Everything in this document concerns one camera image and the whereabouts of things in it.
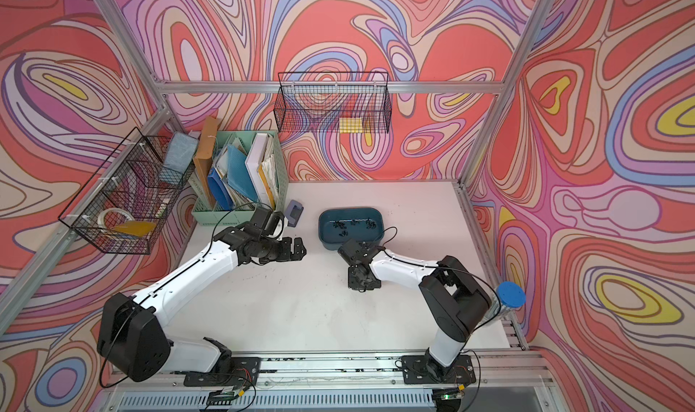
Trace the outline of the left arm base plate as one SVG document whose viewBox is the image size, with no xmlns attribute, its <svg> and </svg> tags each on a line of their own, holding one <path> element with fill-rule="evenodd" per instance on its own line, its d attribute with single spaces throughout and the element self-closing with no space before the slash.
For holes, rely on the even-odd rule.
<svg viewBox="0 0 695 412">
<path fill-rule="evenodd" d="M 208 372 L 189 371 L 185 374 L 186 387 L 251 388 L 258 381 L 261 359 L 232 357 L 217 363 Z"/>
</svg>

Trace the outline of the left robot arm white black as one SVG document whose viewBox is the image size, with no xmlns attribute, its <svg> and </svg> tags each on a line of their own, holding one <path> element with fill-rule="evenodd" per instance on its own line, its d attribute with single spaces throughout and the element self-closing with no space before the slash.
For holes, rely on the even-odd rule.
<svg viewBox="0 0 695 412">
<path fill-rule="evenodd" d="M 216 225 L 204 249 L 153 285 L 132 296 L 114 294 L 101 315 L 97 352 L 103 365 L 135 382 L 160 372 L 237 375 L 233 354 L 220 341 L 177 339 L 166 328 L 193 298 L 237 267 L 303 260 L 302 239 L 284 236 L 283 229 L 282 213 L 259 206 L 246 222 Z"/>
</svg>

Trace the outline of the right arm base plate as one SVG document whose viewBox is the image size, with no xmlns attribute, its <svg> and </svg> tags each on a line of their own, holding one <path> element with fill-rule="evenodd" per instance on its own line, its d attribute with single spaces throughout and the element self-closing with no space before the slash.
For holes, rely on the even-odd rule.
<svg viewBox="0 0 695 412">
<path fill-rule="evenodd" d="M 460 354 L 450 366 L 443 366 L 429 355 L 404 355 L 399 359 L 406 385 L 463 385 L 477 382 L 469 355 Z"/>
</svg>

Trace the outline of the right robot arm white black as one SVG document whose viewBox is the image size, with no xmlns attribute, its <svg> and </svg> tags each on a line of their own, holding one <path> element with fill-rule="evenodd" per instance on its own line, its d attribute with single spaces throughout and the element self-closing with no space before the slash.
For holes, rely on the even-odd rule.
<svg viewBox="0 0 695 412">
<path fill-rule="evenodd" d="M 338 254 L 349 266 L 349 288 L 354 291 L 365 293 L 393 283 L 421 293 L 438 328 L 425 352 L 425 368 L 438 378 L 454 366 L 498 297 L 494 287 L 454 256 L 419 260 L 356 240 L 344 243 Z"/>
</svg>

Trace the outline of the dark teal storage box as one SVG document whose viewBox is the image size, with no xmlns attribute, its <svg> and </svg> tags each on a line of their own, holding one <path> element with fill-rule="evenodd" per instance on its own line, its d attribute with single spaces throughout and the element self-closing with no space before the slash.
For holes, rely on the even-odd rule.
<svg viewBox="0 0 695 412">
<path fill-rule="evenodd" d="M 319 216 L 318 231 L 323 247 L 337 251 L 351 239 L 377 244 L 385 227 L 382 214 L 374 208 L 327 209 Z"/>
</svg>

